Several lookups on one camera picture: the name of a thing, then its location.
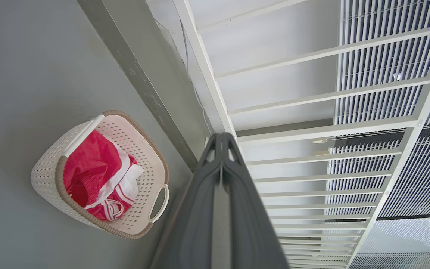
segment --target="clothes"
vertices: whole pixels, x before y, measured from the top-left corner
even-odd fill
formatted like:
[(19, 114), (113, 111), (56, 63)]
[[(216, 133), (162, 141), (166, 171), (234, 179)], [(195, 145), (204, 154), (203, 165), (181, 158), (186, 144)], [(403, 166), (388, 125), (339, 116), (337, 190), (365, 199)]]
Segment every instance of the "clothes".
[(64, 186), (72, 199), (100, 220), (115, 220), (134, 203), (137, 161), (97, 131), (67, 158)]

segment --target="pink fabric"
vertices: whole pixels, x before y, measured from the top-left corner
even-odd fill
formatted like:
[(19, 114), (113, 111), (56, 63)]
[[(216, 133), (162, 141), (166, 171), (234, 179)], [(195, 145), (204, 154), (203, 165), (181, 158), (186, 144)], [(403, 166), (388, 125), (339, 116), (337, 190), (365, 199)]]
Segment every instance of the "pink fabric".
[(112, 221), (134, 203), (142, 172), (134, 157), (94, 130), (68, 157), (64, 186), (93, 216)]

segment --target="plastic basket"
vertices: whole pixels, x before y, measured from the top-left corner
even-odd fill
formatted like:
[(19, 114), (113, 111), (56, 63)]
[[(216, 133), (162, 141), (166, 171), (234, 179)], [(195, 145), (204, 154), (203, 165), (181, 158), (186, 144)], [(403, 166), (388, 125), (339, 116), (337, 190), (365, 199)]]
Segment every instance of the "plastic basket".
[[(112, 222), (92, 216), (69, 196), (64, 187), (63, 172), (67, 157), (93, 130), (135, 157), (145, 170), (137, 179), (138, 195), (135, 203), (121, 219)], [(31, 172), (33, 188), (53, 206), (82, 223), (127, 239), (144, 236), (162, 215), (169, 201), (168, 179), (167, 164), (160, 151), (139, 125), (120, 111), (105, 112), (70, 129), (44, 153)], [(162, 189), (165, 189), (162, 208), (151, 218)]]

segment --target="laundry basket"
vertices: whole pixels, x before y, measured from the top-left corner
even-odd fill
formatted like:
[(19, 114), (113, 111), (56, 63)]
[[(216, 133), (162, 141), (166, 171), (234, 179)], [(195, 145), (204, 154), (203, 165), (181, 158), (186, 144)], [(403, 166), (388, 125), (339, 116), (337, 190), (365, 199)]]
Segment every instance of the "laundry basket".
[[(138, 165), (145, 170), (137, 179), (138, 194), (135, 203), (121, 219), (112, 222), (92, 216), (69, 196), (64, 187), (63, 173), (67, 157), (93, 130), (135, 157)], [(32, 186), (53, 206), (82, 223), (127, 239), (144, 236), (162, 215), (169, 201), (168, 179), (167, 164), (160, 151), (139, 125), (120, 111), (105, 112), (70, 129), (44, 153), (31, 172)], [(155, 201), (162, 189), (165, 189), (162, 208), (151, 218)]]

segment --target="cable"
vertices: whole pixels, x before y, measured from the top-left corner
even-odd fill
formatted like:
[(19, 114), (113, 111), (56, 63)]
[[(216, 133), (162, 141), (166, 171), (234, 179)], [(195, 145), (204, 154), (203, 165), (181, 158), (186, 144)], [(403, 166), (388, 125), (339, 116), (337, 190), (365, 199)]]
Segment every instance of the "cable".
[[(182, 20), (180, 20), (180, 26), (182, 27), (182, 35), (184, 36), (184, 45), (186, 49), (186, 66), (187, 66), (187, 75), (188, 75), (188, 46), (187, 46), (187, 40), (186, 40), (186, 32), (184, 25), (182, 24)], [(193, 91), (195, 92), (195, 96), (197, 97), (198, 105), (202, 108), (203, 112), (203, 121), (205, 121), (205, 124), (207, 125), (208, 132), (210, 133), (210, 136), (212, 135), (212, 128), (210, 128), (210, 125), (208, 124), (208, 121), (210, 119), (207, 119), (207, 113), (205, 113), (205, 109), (203, 108), (202, 102), (200, 101), (200, 97), (198, 96), (197, 90), (195, 89), (195, 86), (193, 86)]]

